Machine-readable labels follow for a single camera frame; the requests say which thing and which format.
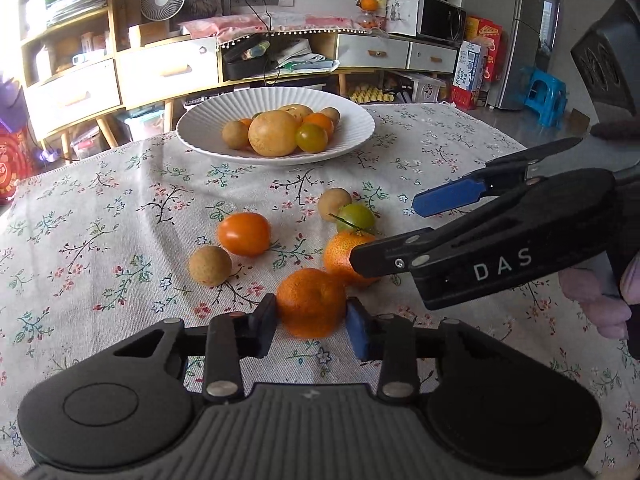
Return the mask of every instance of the black gripper pad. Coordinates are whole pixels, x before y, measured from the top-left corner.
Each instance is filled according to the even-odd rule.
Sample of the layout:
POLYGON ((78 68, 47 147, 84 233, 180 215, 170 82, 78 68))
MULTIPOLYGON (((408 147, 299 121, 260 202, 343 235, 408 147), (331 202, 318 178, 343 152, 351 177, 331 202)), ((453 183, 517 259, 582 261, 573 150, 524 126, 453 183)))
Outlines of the black gripper pad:
MULTIPOLYGON (((256 384, 235 404, 207 408, 177 447, 121 472, 41 465, 28 480, 513 480, 440 449, 417 412, 375 400, 366 384, 256 384)), ((538 477, 590 478, 574 468, 538 477)))

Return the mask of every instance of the microwave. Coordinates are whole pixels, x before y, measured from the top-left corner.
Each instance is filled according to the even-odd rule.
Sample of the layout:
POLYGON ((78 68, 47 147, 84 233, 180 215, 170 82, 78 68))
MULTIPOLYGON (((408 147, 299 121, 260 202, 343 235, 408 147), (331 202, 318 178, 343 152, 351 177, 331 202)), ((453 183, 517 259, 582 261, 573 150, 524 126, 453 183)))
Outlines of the microwave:
POLYGON ((387 0, 386 31, 461 43, 466 11, 442 0, 387 0))

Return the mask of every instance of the refrigerator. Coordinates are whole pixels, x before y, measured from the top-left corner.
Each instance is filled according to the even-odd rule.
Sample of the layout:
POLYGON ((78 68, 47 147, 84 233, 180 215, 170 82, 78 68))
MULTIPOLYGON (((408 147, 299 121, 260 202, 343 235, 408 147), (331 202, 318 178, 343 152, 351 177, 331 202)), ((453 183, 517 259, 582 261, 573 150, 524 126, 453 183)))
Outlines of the refrigerator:
POLYGON ((507 55, 499 79, 492 82, 487 105, 522 110, 534 70, 545 0, 465 0, 469 16, 501 25, 507 55))

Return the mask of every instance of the blue stool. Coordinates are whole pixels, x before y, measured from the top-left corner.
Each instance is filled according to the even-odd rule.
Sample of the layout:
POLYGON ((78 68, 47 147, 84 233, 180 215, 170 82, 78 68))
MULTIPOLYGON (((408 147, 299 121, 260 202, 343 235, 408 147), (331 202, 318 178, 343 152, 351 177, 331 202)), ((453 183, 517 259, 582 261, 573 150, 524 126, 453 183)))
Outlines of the blue stool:
POLYGON ((560 127, 566 107, 566 85, 542 70, 536 69, 531 76, 525 106, 540 114, 539 124, 550 128, 560 127))

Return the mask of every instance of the tomato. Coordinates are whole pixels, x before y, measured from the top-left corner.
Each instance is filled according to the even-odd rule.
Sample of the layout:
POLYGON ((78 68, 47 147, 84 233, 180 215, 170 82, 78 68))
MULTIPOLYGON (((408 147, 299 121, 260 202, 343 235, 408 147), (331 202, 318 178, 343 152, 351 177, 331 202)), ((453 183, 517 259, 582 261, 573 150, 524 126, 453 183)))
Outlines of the tomato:
POLYGON ((303 124, 296 132, 296 144, 303 152, 323 152, 327 142, 326 131, 317 124, 303 124))
POLYGON ((271 245, 271 226, 258 213, 235 213, 218 224, 218 241, 238 256, 260 256, 271 245))
POLYGON ((331 140, 331 137, 334 134, 334 122, 325 114, 321 114, 320 112, 306 116, 302 119, 302 123, 317 124, 326 131, 326 136, 329 140, 331 140))

